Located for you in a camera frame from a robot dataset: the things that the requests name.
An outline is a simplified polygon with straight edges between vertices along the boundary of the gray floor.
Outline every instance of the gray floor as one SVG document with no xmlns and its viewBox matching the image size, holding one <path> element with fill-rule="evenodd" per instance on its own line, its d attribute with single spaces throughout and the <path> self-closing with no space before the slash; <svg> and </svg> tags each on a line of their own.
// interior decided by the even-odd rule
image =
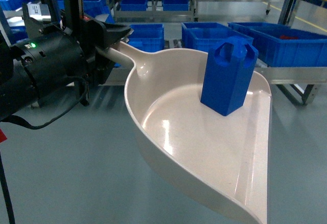
<svg viewBox="0 0 327 224">
<path fill-rule="evenodd" d="M 204 5 L 200 20 L 276 23 L 279 11 L 266 16 L 265 7 Z M 301 3 L 298 15 L 324 27 L 327 10 Z M 180 24 L 165 26 L 167 39 L 180 38 Z M 318 31 L 299 20 L 294 27 Z M 270 224 L 325 224 L 327 87 L 307 107 L 293 105 L 276 86 L 271 89 Z M 123 87 L 98 87 L 90 96 L 89 107 L 78 105 L 39 131 L 0 124 L 9 138 L 0 150 L 16 223 L 238 223 L 184 196 L 148 167 L 135 144 Z M 40 124 L 73 98 L 67 87 L 42 109 L 19 114 Z M 8 223 L 2 197 L 0 223 Z"/>
</svg>

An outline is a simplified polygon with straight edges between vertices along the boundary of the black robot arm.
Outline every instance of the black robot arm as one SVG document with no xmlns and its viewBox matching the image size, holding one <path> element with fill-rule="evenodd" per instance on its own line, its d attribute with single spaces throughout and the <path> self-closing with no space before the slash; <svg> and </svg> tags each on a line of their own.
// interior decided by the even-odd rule
<svg viewBox="0 0 327 224">
<path fill-rule="evenodd" d="M 11 116 L 21 108 L 71 82 L 80 85 L 81 102 L 87 82 L 96 86 L 106 81 L 114 62 L 97 54 L 96 47 L 110 47 L 127 36 L 130 27 L 106 24 L 89 16 L 81 19 L 81 26 L 79 40 L 59 24 L 47 25 L 40 29 L 41 36 L 10 47 L 3 37 L 0 39 L 0 121 L 24 126 L 22 120 Z M 44 127 L 25 125 L 31 129 Z"/>
</svg>

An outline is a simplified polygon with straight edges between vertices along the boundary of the black cable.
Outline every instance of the black cable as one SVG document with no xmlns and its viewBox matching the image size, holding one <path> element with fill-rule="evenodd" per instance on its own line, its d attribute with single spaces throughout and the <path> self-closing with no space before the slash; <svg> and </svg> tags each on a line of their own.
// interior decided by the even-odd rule
<svg viewBox="0 0 327 224">
<path fill-rule="evenodd" d="M 1 152 L 0 152 L 0 182 L 1 182 L 2 193 L 4 194 L 4 199 L 6 203 L 9 224 L 15 224 L 15 216 L 14 216 L 14 211 L 12 209 L 11 199 L 10 199 L 6 176 L 5 176 L 5 170 L 2 164 Z"/>
<path fill-rule="evenodd" d="M 13 124 L 16 124 L 16 125 L 19 125 L 19 126 L 28 128 L 28 129 L 37 130 L 37 129 L 41 129 L 41 128 L 47 127 L 49 124 L 51 124 L 54 121 L 58 120 L 59 118 L 61 118 L 62 116 L 64 116 L 66 113 L 68 113 L 71 109 L 73 109 L 78 103 L 80 103 L 86 97 L 87 90 L 88 90 L 88 88 L 87 88 L 87 82 L 82 77 L 67 77 L 67 80 L 69 82 L 78 81 L 78 82 L 82 83 L 84 85 L 84 92 L 81 95 L 81 97 L 79 98 L 79 100 L 77 100 L 75 103 L 73 103 L 62 114 L 56 116 L 55 118 L 52 118 L 50 121 L 44 123 L 43 125 L 39 125 L 39 126 L 33 126 L 29 122 L 27 122 L 24 118 L 21 118 L 19 116 L 15 116 L 15 115 L 11 115 L 11 116 L 3 119 L 2 122 L 13 123 Z"/>
</svg>

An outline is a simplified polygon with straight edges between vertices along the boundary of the red item in bin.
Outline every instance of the red item in bin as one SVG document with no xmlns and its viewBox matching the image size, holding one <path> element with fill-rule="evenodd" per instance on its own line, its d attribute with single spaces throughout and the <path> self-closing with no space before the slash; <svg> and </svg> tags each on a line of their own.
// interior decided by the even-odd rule
<svg viewBox="0 0 327 224">
<path fill-rule="evenodd" d="M 3 141 L 5 141 L 6 139 L 7 139 L 7 137 L 5 136 L 5 134 L 0 129 L 0 143 L 3 142 Z"/>
<path fill-rule="evenodd" d="M 297 36 L 286 36 L 286 35 L 281 35 L 279 37 L 281 40 L 298 40 Z"/>
</svg>

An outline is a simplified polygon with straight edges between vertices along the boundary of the white label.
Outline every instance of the white label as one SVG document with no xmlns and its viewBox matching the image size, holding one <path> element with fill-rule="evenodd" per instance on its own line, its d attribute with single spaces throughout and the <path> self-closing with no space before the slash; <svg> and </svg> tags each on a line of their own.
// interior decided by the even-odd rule
<svg viewBox="0 0 327 224">
<path fill-rule="evenodd" d="M 39 4 L 27 4 L 29 15 L 36 20 L 42 20 L 41 7 Z"/>
</svg>

